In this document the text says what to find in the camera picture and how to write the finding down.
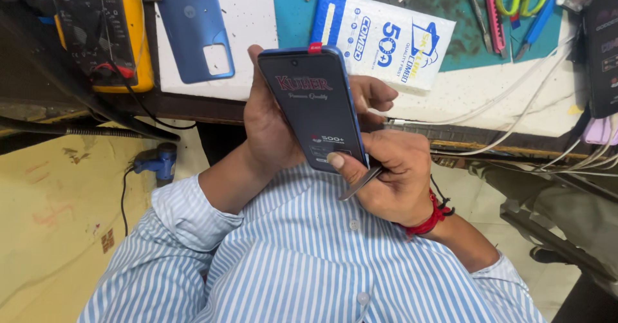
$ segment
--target smartphone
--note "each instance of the smartphone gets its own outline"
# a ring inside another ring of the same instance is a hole
[[[269,49],[258,55],[258,65],[313,169],[337,173],[326,161],[330,152],[368,165],[337,47]]]

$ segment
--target red thread bracelet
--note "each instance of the red thread bracelet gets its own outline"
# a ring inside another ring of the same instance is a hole
[[[406,230],[406,235],[408,235],[409,237],[411,237],[412,235],[427,234],[428,232],[432,231],[436,227],[436,224],[438,222],[443,221],[445,216],[450,216],[455,212],[454,209],[451,210],[450,208],[447,208],[446,206],[444,206],[444,203],[438,206],[436,194],[433,193],[431,188],[429,189],[429,199],[431,200],[431,203],[433,204],[433,213],[431,214],[428,220],[426,220],[424,223],[418,226],[403,226],[402,225],[404,227],[404,230]]]

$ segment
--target yellow multimeter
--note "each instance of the yellow multimeter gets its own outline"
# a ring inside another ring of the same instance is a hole
[[[135,92],[151,90],[154,74],[145,34],[142,0],[54,0],[56,27],[64,48],[91,78],[96,91],[128,92],[122,76],[106,61],[111,53]],[[63,8],[70,8],[67,13]],[[87,45],[87,32],[96,35],[99,47]]]

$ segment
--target metal spatula tool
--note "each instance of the metal spatula tool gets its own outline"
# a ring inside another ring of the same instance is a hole
[[[367,173],[363,177],[361,177],[360,180],[358,180],[358,182],[351,185],[350,188],[345,191],[345,193],[339,196],[339,201],[346,201],[352,196],[354,196],[354,194],[356,194],[356,192],[358,192],[360,188],[364,187],[367,183],[369,183],[369,181],[377,177],[383,171],[384,167],[382,165],[370,168],[369,171],[367,171]]]

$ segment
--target red label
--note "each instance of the red label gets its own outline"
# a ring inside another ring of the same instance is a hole
[[[313,42],[309,44],[309,54],[322,52],[322,42]]]

